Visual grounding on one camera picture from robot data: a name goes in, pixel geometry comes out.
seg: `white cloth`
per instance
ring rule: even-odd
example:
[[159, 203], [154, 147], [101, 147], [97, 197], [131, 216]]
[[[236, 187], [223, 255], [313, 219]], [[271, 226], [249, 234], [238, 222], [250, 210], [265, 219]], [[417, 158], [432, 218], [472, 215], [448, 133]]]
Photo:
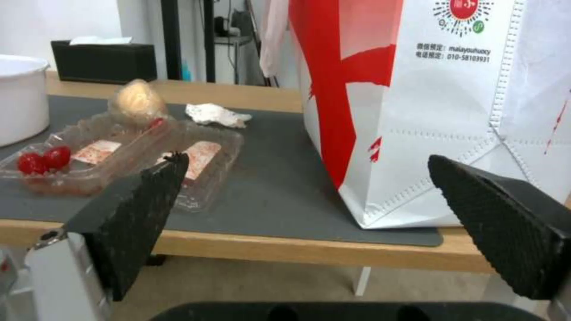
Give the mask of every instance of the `white cloth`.
[[75, 37], [70, 46], [75, 45], [126, 45], [133, 41], [133, 37], [101, 38], [94, 35]]

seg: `table edge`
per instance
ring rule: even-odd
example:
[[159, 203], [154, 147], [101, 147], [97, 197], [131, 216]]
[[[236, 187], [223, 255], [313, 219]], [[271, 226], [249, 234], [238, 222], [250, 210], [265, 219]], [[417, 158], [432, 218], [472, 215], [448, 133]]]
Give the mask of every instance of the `table edge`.
[[[29, 247], [43, 232], [61, 225], [0, 219], [0, 244]], [[463, 228], [441, 228], [440, 232], [444, 237], [442, 245], [421, 247], [164, 230], [154, 252], [272, 262], [493, 272]]]

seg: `crumpled paper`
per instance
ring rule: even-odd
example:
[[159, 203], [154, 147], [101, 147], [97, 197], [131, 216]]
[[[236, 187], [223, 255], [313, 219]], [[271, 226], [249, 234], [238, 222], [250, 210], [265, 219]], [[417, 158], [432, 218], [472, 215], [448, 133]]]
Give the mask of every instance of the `crumpled paper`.
[[238, 114], [213, 103], [187, 104], [185, 112], [195, 123], [201, 125], [218, 123], [230, 128], [246, 128], [246, 122], [252, 119], [252, 115]]

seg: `floor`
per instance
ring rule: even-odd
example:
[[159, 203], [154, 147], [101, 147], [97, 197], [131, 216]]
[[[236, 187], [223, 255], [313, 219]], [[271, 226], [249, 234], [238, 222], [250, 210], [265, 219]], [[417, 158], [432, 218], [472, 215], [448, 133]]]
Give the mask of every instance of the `floor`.
[[[149, 320], [170, 307], [212, 301], [480, 300], [489, 276], [374, 268], [362, 298], [353, 295], [357, 267], [170, 257], [145, 267], [113, 321]], [[544, 314], [545, 305], [539, 308]]]

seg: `white bucket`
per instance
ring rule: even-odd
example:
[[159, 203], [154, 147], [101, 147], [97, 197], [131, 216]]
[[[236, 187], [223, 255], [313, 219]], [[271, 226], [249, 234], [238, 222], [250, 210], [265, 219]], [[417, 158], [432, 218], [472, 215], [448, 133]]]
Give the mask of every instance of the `white bucket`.
[[31, 137], [50, 123], [44, 59], [0, 55], [0, 146]]

